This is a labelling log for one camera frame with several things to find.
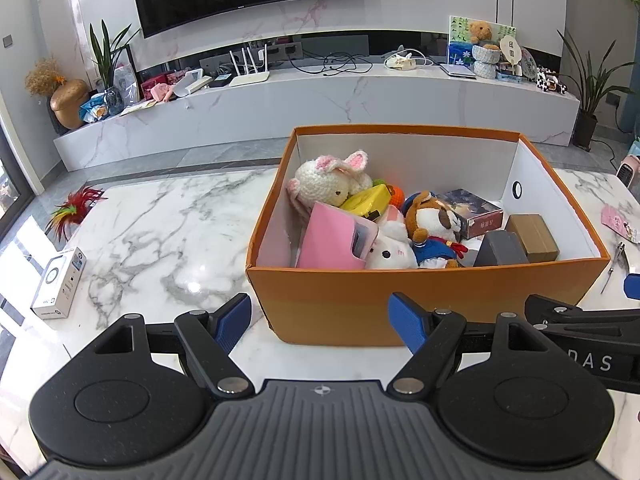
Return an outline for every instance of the glass door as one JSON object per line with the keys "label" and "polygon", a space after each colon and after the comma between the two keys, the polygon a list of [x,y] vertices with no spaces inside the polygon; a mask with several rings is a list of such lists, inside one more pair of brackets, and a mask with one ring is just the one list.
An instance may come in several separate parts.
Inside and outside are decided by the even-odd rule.
{"label": "glass door", "polygon": [[0,238],[33,199],[33,190],[15,160],[0,126]]}

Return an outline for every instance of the marble tv cabinet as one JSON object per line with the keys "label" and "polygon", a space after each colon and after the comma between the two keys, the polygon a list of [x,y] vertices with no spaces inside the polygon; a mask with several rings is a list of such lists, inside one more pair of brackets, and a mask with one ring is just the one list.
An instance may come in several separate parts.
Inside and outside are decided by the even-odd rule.
{"label": "marble tv cabinet", "polygon": [[337,75],[289,68],[272,70],[265,82],[203,89],[88,124],[54,142],[69,171],[183,148],[288,137],[294,127],[310,124],[476,126],[566,146],[579,105],[570,94],[543,92],[534,83],[450,78],[437,66],[394,72],[376,64],[367,73]]}

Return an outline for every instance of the brown teddy bear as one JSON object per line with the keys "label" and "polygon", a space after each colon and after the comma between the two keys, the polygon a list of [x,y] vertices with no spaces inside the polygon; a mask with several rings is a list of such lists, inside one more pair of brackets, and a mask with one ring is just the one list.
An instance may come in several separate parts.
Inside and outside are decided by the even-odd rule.
{"label": "brown teddy bear", "polygon": [[460,266],[456,257],[462,258],[467,248],[456,243],[460,220],[449,205],[424,191],[411,202],[405,221],[419,267]]}
{"label": "brown teddy bear", "polygon": [[471,43],[480,45],[490,50],[500,50],[500,47],[492,43],[493,33],[488,22],[469,22],[469,32],[471,33]]}

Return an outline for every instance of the orange box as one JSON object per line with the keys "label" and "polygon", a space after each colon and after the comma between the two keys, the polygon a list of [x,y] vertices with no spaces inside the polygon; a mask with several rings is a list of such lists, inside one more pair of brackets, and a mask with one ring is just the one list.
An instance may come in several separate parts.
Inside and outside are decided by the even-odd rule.
{"label": "orange box", "polygon": [[[558,242],[554,262],[503,267],[409,270],[294,268],[302,224],[287,181],[306,160],[369,154],[367,173],[409,196],[464,188],[509,214],[537,213]],[[404,292],[427,310],[448,308],[469,321],[524,314],[529,294],[575,304],[609,255],[554,170],[521,134],[456,126],[345,124],[293,131],[249,243],[246,273],[276,335],[330,346],[400,346],[386,302]]]}

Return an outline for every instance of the gray ribbed panel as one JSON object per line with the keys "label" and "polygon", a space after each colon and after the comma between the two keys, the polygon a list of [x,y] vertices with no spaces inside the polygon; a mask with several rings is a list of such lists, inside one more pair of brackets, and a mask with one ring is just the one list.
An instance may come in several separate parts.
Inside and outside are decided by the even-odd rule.
{"label": "gray ribbed panel", "polygon": [[[319,395],[316,387],[331,392]],[[249,400],[223,402],[182,449],[125,470],[52,462],[36,480],[604,480],[594,463],[521,472],[452,444],[422,404],[389,399],[377,381],[270,381]]]}

